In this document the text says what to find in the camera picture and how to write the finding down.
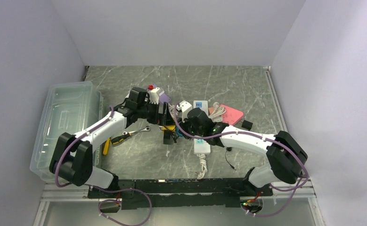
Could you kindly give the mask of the black power adapter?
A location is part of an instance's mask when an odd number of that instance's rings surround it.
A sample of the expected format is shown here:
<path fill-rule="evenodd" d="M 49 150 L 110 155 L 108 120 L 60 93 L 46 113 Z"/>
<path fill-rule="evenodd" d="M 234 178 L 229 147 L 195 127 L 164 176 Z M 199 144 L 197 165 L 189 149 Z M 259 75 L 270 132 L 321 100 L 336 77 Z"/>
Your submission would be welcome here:
<path fill-rule="evenodd" d="M 243 120 L 241 127 L 245 130 L 251 131 L 252 127 L 253 127 L 253 123 L 247 120 Z"/>

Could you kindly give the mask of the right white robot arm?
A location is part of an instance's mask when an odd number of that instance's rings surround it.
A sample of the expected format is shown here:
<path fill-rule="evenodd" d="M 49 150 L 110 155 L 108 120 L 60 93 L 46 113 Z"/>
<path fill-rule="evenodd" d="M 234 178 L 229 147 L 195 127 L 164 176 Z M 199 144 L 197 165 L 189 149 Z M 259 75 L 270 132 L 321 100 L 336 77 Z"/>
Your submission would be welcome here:
<path fill-rule="evenodd" d="M 308 176 L 305 151 L 286 131 L 277 134 L 250 132 L 223 122 L 213 122 L 205 112 L 194 108 L 181 121 L 175 121 L 186 137 L 203 139 L 209 145 L 239 148 L 266 159 L 260 167 L 250 169 L 243 189 L 255 195 L 265 185 L 274 182 L 295 184 L 301 176 Z"/>

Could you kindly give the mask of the yellow cube socket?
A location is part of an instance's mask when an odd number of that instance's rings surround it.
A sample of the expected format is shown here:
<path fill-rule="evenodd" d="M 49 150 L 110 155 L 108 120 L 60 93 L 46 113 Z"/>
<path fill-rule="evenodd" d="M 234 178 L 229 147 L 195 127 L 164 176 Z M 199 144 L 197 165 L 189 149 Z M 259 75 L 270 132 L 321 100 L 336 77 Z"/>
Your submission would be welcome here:
<path fill-rule="evenodd" d="M 175 125 L 161 126 L 160 129 L 162 131 L 172 131 L 172 132 L 175 132 L 176 126 Z"/>

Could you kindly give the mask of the pink triangular power strip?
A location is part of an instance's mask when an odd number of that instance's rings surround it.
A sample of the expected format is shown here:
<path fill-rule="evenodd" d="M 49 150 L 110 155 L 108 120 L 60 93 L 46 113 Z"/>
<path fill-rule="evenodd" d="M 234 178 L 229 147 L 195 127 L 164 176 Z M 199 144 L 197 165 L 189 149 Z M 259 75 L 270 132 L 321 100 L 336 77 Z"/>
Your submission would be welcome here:
<path fill-rule="evenodd" d="M 223 108 L 224 113 L 215 113 L 215 109 L 217 108 Z M 227 123 L 229 125 L 234 126 L 239 121 L 241 121 L 244 117 L 244 113 L 240 110 L 237 110 L 235 108 L 226 106 L 226 105 L 217 105 L 214 103 L 213 107 L 208 108 L 209 111 L 209 118 L 212 119 L 213 122 L 223 122 Z"/>

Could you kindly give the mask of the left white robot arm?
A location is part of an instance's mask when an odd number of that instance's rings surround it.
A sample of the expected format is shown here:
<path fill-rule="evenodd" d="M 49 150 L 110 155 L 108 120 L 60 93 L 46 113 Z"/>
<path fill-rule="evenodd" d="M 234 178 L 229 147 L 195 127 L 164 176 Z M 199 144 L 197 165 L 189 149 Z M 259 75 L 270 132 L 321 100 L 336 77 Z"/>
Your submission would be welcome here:
<path fill-rule="evenodd" d="M 57 187 L 88 185 L 100 188 L 112 198 L 118 194 L 118 176 L 93 166 L 94 152 L 107 139 L 123 131 L 138 119 L 150 124 L 162 123 L 160 104 L 168 108 L 165 91 L 161 87 L 133 87 L 122 103 L 110 108 L 105 117 L 88 128 L 61 134 L 57 140 L 49 171 L 55 175 Z"/>

